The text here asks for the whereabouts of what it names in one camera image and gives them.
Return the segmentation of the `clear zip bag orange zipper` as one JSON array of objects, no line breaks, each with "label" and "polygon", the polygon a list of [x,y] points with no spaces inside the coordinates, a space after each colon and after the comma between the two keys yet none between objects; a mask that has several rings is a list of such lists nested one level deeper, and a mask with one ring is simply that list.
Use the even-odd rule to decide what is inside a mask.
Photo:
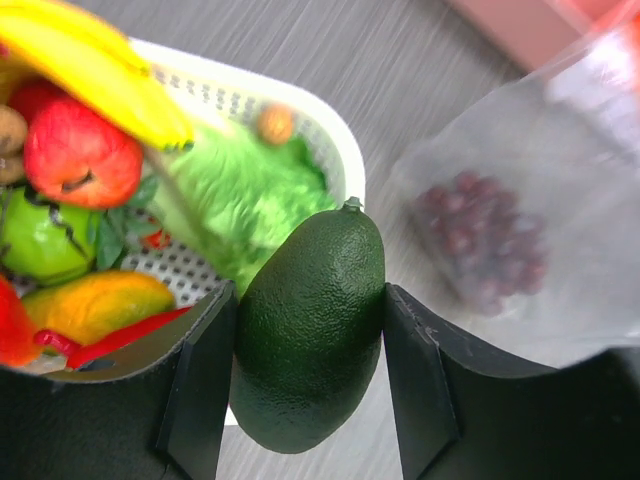
[{"label": "clear zip bag orange zipper", "polygon": [[639,343],[639,5],[410,145],[392,177],[427,305],[560,366]]}]

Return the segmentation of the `red chili pepper toy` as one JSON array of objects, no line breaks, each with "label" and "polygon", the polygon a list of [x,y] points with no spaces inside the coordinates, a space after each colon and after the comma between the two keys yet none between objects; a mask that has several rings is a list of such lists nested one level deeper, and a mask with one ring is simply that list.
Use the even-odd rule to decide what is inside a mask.
[{"label": "red chili pepper toy", "polygon": [[153,315],[138,323],[113,331],[90,345],[80,345],[51,329],[42,329],[36,332],[33,341],[39,346],[52,347],[56,352],[66,357],[68,369],[78,370],[96,359],[109,355],[151,334],[184,315],[190,309],[191,306],[188,306]]}]

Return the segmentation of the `purple grape bunch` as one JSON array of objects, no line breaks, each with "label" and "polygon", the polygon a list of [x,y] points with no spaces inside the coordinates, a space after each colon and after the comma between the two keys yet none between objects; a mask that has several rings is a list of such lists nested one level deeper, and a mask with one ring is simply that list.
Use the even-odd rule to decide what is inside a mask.
[{"label": "purple grape bunch", "polygon": [[523,211],[516,191],[497,177],[462,170],[409,206],[427,252],[468,309],[495,317],[507,299],[542,289],[546,220]]}]

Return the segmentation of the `dark green avocado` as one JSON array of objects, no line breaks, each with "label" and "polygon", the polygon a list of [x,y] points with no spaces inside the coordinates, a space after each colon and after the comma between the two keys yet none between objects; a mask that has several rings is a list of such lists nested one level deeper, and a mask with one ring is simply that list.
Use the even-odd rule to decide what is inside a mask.
[{"label": "dark green avocado", "polygon": [[237,310],[229,403],[249,437],[298,454],[351,417],[378,363],[385,284],[381,235],[358,198],[291,233]]}]

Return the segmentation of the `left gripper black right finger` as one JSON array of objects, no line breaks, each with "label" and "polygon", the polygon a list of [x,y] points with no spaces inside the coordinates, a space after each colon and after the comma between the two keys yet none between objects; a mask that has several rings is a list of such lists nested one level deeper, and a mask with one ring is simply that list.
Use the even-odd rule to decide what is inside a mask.
[{"label": "left gripper black right finger", "polygon": [[406,479],[635,479],[639,351],[554,369],[386,288],[384,343]]}]

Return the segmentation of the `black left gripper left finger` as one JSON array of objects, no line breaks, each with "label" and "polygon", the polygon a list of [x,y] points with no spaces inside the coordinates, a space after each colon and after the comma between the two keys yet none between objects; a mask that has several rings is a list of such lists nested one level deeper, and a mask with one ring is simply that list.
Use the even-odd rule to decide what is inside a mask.
[{"label": "black left gripper left finger", "polygon": [[1,371],[5,479],[212,479],[229,397],[236,298],[189,312],[76,372]]}]

